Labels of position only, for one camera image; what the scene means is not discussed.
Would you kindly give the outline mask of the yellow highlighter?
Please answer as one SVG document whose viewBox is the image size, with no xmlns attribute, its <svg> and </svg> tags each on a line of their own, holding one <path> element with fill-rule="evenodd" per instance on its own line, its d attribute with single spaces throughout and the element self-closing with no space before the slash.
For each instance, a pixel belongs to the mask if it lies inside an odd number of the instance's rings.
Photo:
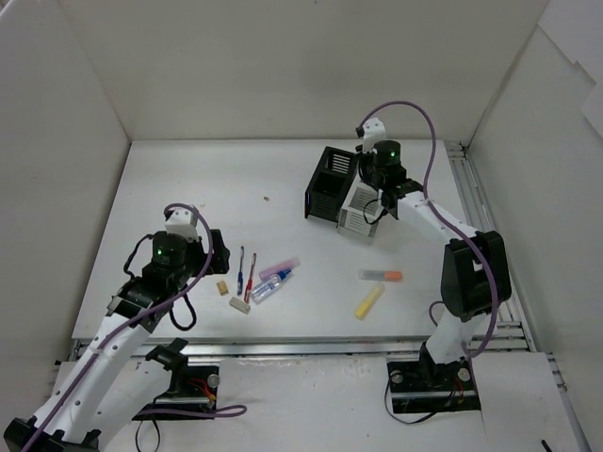
<svg viewBox="0 0 603 452">
<path fill-rule="evenodd" d="M 382 296 L 384 290 L 384 284 L 382 282 L 376 282 L 355 309 L 354 316 L 358 320 L 364 320 L 374 304 Z"/>
</svg>

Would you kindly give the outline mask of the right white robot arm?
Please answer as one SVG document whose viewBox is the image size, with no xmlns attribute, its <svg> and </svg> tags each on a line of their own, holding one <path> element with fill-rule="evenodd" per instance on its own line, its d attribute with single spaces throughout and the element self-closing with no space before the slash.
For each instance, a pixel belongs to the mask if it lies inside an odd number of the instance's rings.
<svg viewBox="0 0 603 452">
<path fill-rule="evenodd" d="M 497 314 L 511 294 L 505 243 L 496 231 L 480 231 L 432 200 L 428 176 L 411 179 L 401 164 L 401 146 L 381 140 L 356 147 L 360 180 L 378 192 L 378 217 L 404 219 L 444 246 L 440 300 L 444 312 L 419 351 L 419 381 L 437 388 L 463 359 L 484 352 L 497 329 Z"/>
</svg>

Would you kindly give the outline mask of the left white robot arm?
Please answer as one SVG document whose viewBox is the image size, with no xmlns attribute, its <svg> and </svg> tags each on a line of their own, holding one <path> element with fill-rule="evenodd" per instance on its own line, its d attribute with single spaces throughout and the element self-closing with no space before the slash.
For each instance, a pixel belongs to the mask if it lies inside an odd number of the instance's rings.
<svg viewBox="0 0 603 452">
<path fill-rule="evenodd" d="M 212 251 L 205 253 L 197 239 L 152 235 L 151 262 L 119 289 L 69 376 L 32 416 L 8 425 L 9 450 L 99 451 L 147 404 L 185 390 L 188 358 L 182 350 L 187 342 L 180 338 L 153 348 L 125 382 L 117 378 L 170 312 L 164 301 L 183 293 L 190 280 L 228 272 L 230 251 L 220 230 L 212 230 L 211 237 Z"/>
</svg>

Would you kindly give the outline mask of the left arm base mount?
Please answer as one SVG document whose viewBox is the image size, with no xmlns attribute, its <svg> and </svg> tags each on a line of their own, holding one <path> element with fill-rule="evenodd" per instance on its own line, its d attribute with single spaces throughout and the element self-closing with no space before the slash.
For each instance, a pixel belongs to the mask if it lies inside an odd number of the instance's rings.
<svg viewBox="0 0 603 452">
<path fill-rule="evenodd" d="M 193 365 L 183 350 L 187 340 L 176 338 L 168 345 L 158 345 L 145 356 L 146 362 L 157 362 L 171 371 L 168 390 L 156 395 L 135 417 L 136 421 L 197 420 L 195 414 L 210 413 L 217 408 L 217 389 L 209 378 L 219 374 L 214 364 Z"/>
</svg>

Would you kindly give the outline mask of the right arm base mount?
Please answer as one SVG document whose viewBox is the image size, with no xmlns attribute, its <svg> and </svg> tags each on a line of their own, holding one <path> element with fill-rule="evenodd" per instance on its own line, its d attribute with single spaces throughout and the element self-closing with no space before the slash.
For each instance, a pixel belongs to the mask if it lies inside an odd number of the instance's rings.
<svg viewBox="0 0 603 452">
<path fill-rule="evenodd" d="M 479 412 L 481 401 L 468 361 L 447 364 L 427 381 L 418 361 L 387 363 L 384 401 L 402 423 L 417 425 L 438 414 Z"/>
</svg>

